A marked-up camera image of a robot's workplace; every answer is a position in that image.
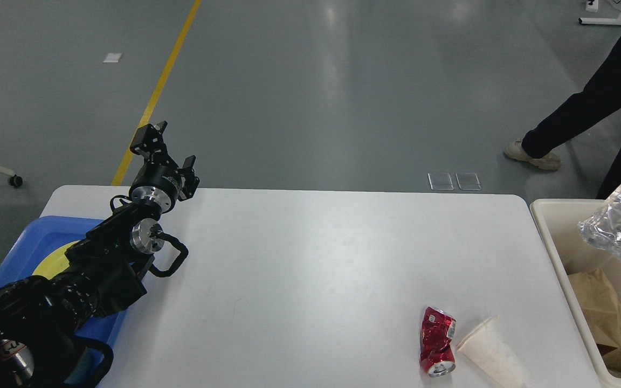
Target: trash bin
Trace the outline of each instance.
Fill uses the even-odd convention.
[[[538,199],[532,203],[530,211],[598,378],[607,386],[621,386],[621,378],[608,373],[567,278],[572,273],[601,267],[621,302],[621,262],[610,253],[585,243],[577,228],[577,223],[591,217],[602,203],[599,199]]]

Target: shoe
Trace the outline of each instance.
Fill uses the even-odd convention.
[[[524,148],[522,148],[521,139],[509,143],[507,147],[505,147],[505,155],[519,162],[528,162],[541,170],[557,171],[560,169],[560,165],[562,165],[562,160],[554,153],[548,153],[544,157],[538,159],[533,159],[528,156]]]

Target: aluminum can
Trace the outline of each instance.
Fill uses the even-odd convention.
[[[452,315],[428,307],[421,326],[421,368],[428,376],[439,377],[455,368],[450,342],[457,322]]]

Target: person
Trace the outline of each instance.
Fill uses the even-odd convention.
[[[588,130],[621,108],[621,37],[584,90],[565,101],[523,139],[505,147],[507,157],[539,169],[557,170],[562,160],[553,148]],[[621,148],[596,194],[606,199],[621,184]]]

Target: yellow floor line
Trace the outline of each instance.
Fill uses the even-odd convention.
[[[140,119],[140,123],[138,123],[138,128],[146,125],[150,122],[150,117],[153,115],[153,111],[155,110],[155,105],[157,105],[158,99],[160,99],[160,95],[162,94],[162,89],[164,89],[164,84],[166,84],[167,79],[169,78],[169,73],[171,73],[172,68],[174,67],[174,62],[177,60],[179,56],[179,51],[183,45],[183,40],[185,40],[185,35],[188,34],[188,30],[190,29],[190,25],[193,22],[193,18],[195,17],[195,13],[198,12],[198,7],[200,7],[201,0],[195,0],[193,2],[193,7],[190,8],[190,12],[188,12],[188,17],[183,23],[183,27],[181,32],[179,33],[179,37],[177,41],[174,43],[174,48],[172,49],[171,54],[169,54],[169,59],[167,59],[167,64],[164,65],[164,69],[162,70],[162,75],[160,75],[160,79],[157,81],[157,85],[155,86],[155,90],[153,90],[153,95],[150,96],[150,101],[148,101],[148,106],[145,108],[143,112],[143,117]],[[131,159],[133,159],[133,153],[126,148],[126,152],[121,158],[121,163],[119,164],[119,168],[116,170],[116,174],[114,174],[114,179],[112,179],[112,186],[119,186],[121,182],[123,182],[123,177],[126,175],[126,170],[128,170],[128,166],[131,164]]]

